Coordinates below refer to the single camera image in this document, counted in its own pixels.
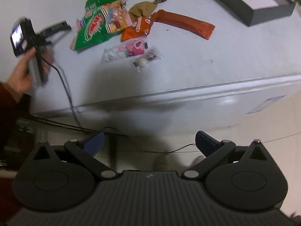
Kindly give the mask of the person's left hand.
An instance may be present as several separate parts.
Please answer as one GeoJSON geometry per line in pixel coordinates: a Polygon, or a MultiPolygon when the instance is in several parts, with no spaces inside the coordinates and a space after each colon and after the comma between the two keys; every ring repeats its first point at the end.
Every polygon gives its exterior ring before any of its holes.
{"type": "Polygon", "coordinates": [[[19,60],[4,86],[13,94],[22,95],[33,88],[29,73],[29,61],[34,59],[36,50],[31,48],[19,60]]]}

